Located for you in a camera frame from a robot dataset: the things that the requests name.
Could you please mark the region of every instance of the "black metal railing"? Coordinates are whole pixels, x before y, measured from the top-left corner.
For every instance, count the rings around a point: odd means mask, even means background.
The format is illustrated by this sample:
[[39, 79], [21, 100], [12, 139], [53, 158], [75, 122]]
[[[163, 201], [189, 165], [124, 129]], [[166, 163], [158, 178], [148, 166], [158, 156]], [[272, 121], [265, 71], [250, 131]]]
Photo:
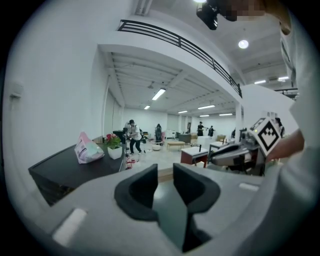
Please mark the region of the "black metal railing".
[[290, 99], [296, 101], [297, 98], [299, 97], [299, 91], [297, 88], [290, 88], [290, 89], [280, 89], [280, 90], [274, 90], [275, 92], [279, 92]]
[[159, 26], [127, 19], [122, 19], [121, 23], [122, 24], [120, 25], [118, 31], [141, 34], [166, 41], [199, 58], [212, 69], [214, 69], [232, 86], [232, 88], [240, 95], [240, 97], [242, 97], [240, 85], [234, 81], [228, 72], [214, 58], [212, 58], [208, 53], [196, 46], [194, 43]]

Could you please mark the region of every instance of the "flower pot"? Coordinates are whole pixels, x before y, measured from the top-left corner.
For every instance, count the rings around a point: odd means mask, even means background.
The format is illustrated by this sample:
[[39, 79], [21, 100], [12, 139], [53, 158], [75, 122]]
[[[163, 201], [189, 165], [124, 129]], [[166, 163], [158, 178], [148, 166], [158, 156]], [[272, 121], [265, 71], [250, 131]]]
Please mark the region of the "flower pot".
[[108, 154], [112, 159], [118, 159], [122, 156], [122, 147], [116, 149], [108, 147]]

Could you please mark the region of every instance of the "white cabinet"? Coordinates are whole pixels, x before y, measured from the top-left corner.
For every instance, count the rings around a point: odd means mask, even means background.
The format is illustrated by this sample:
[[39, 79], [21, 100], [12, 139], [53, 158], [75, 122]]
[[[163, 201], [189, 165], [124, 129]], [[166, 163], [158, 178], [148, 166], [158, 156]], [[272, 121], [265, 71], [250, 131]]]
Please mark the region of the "white cabinet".
[[176, 138], [176, 131], [175, 130], [166, 130], [165, 137], [167, 139], [175, 139]]

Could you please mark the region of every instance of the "pink bag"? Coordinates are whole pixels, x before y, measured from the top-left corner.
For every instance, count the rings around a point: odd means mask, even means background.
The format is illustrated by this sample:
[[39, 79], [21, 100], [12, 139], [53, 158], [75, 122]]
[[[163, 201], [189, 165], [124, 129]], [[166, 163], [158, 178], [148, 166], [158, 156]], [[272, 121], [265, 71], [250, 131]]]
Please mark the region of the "pink bag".
[[74, 151], [79, 164], [90, 163], [105, 155], [104, 151], [89, 139], [85, 132], [80, 133], [78, 143], [76, 144]]

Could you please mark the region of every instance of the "ceiling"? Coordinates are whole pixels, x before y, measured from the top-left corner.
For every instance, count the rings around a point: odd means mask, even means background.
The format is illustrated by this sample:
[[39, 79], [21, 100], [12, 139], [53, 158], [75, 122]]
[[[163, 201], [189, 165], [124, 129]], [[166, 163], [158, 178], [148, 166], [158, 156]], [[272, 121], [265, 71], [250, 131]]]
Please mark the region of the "ceiling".
[[[218, 28], [211, 31], [197, 17], [196, 6], [193, 0], [153, 0], [151, 10], [171, 15], [203, 33], [230, 59], [231, 76], [237, 83], [242, 82], [241, 75], [246, 84], [252, 84], [287, 74], [281, 54], [279, 22], [275, 18], [266, 15], [254, 21], [230, 22], [219, 15]], [[249, 47], [239, 48], [240, 40], [247, 40]]]
[[[203, 114], [225, 114], [235, 112], [235, 103], [217, 89], [214, 83], [207, 84], [201, 76], [186, 73], [168, 59], [157, 55], [141, 56], [134, 53], [111, 53], [107, 67], [115, 71], [117, 82], [127, 108], [199, 116]], [[161, 89], [166, 92], [152, 100]], [[199, 107], [215, 105], [199, 110]]]

